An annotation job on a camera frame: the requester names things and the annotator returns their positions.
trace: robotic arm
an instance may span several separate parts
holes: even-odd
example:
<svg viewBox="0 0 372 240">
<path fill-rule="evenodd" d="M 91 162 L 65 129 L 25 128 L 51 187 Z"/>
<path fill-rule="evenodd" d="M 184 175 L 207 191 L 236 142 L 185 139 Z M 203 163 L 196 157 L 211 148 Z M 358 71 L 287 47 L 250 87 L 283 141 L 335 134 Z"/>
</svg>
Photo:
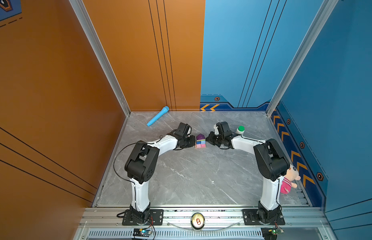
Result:
<svg viewBox="0 0 372 240">
<path fill-rule="evenodd" d="M 256 157 L 258 169 L 263 176 L 262 197 L 258 203 L 258 217 L 261 223 L 269 224 L 281 215 L 279 204 L 280 187 L 289 168 L 287 157 L 275 139 L 255 140 L 233 133 L 227 122 L 214 125 L 206 141 L 220 147 L 240 149 L 252 153 Z"/>
<path fill-rule="evenodd" d="M 195 136 L 190 136 L 190 133 L 191 127 L 181 122 L 177 129 L 155 142 L 139 141 L 135 144 L 125 164 L 133 191 L 130 211 L 135 222 L 144 224 L 149 218 L 149 180 L 154 174 L 158 156 L 178 147 L 182 149 L 194 146 Z"/>
</svg>

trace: blue wall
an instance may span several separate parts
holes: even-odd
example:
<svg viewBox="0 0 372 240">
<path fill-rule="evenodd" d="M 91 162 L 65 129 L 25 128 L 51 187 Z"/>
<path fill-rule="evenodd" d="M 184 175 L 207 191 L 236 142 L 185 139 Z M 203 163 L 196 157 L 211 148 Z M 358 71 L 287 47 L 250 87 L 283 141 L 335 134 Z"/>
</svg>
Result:
<svg viewBox="0 0 372 240">
<path fill-rule="evenodd" d="M 337 237 L 372 239 L 372 0 L 338 2 L 282 103 L 325 172 Z"/>
<path fill-rule="evenodd" d="M 322 1 L 206 0 L 201 95 L 270 101 Z"/>
</svg>

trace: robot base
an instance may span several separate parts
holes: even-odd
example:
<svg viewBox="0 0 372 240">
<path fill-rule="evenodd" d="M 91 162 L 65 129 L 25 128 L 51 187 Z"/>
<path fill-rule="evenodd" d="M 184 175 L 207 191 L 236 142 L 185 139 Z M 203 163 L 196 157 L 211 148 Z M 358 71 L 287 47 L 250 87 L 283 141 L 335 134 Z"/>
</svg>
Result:
<svg viewBox="0 0 372 240">
<path fill-rule="evenodd" d="M 276 209 L 268 211 L 259 201 L 258 209 L 243 209 L 242 214 L 245 225 L 267 225 L 274 222 L 278 225 L 286 224 L 280 205 Z"/>
<path fill-rule="evenodd" d="M 150 205 L 143 212 L 139 212 L 130 205 L 130 209 L 126 210 L 123 217 L 122 225 L 137 226 L 150 225 L 151 217 L 153 217 L 153 225 L 162 225 L 163 209 L 150 209 Z"/>
</svg>

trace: blue toy microphone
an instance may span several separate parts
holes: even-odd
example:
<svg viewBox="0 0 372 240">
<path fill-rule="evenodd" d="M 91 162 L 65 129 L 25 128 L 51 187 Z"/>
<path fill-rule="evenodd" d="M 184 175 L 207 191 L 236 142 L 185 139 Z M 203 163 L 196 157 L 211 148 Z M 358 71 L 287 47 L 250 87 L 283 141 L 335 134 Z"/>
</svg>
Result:
<svg viewBox="0 0 372 240">
<path fill-rule="evenodd" d="M 156 120 L 158 120 L 158 118 L 160 118 L 163 114 L 167 113 L 169 111 L 169 107 L 164 107 L 162 108 L 162 110 L 157 114 L 155 115 L 155 117 L 153 117 L 150 122 L 147 123 L 147 127 L 151 126 L 151 124 L 153 124 Z"/>
</svg>

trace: orange wall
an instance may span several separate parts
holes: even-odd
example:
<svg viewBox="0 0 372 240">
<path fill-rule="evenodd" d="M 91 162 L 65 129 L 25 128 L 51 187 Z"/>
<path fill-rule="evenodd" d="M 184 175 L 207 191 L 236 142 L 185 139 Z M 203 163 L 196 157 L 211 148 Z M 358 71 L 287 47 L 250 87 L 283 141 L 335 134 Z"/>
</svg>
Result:
<svg viewBox="0 0 372 240">
<path fill-rule="evenodd" d="M 125 116 L 70 3 L 21 4 L 0 22 L 0 239 L 71 240 Z"/>
<path fill-rule="evenodd" d="M 204 0 L 84 0 L 132 111 L 199 110 Z"/>
</svg>

